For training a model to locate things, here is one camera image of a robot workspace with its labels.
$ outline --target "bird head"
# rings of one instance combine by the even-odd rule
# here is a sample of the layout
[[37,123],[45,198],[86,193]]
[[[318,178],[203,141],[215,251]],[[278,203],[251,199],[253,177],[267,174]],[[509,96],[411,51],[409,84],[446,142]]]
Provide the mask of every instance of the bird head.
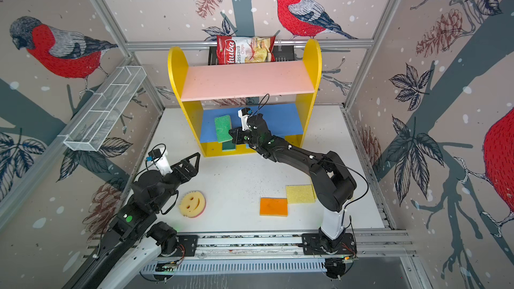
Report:
[[16,48],[35,49],[34,41],[32,40],[32,30],[39,25],[42,25],[42,23],[34,17],[23,16],[16,19],[9,29],[12,42]]

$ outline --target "orange sponge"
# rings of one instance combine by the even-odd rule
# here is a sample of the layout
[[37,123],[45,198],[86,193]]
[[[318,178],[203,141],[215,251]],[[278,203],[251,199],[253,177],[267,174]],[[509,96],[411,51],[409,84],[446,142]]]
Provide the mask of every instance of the orange sponge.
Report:
[[260,215],[287,216],[287,199],[261,197]]

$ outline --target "toy shelf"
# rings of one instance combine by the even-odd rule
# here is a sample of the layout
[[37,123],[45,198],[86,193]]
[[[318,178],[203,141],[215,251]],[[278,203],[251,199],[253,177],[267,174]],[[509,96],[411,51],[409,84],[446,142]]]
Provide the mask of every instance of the toy shelf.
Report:
[[[316,100],[321,67],[321,49],[314,39],[307,42],[303,60],[299,61],[189,67],[179,47],[172,47],[168,54],[171,86],[205,157],[255,152],[244,144],[237,145],[234,151],[222,151],[222,143],[213,140],[214,118],[240,109],[203,110],[201,100],[220,98],[296,94],[294,104],[266,105],[260,112],[272,134],[280,136],[285,132],[288,142],[301,147]],[[241,125],[237,115],[231,120],[233,127]]]

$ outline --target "black basket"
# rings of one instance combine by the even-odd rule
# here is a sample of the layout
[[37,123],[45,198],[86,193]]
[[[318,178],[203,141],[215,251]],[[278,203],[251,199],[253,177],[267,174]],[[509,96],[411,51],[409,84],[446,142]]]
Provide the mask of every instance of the black basket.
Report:
[[[292,61],[294,60],[294,46],[293,45],[281,45],[280,48],[275,42],[273,46],[273,55],[275,61]],[[216,55],[216,47],[209,47],[209,61],[207,65],[218,65],[218,56]]]

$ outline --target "gray floor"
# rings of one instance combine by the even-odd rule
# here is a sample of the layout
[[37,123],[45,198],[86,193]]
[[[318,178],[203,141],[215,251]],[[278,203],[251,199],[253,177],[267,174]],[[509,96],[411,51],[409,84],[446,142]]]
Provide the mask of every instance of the gray floor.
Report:
[[324,273],[249,273],[214,276],[175,276],[166,284],[136,276],[125,289],[340,289],[340,288],[410,288],[399,258],[361,258],[341,281]]

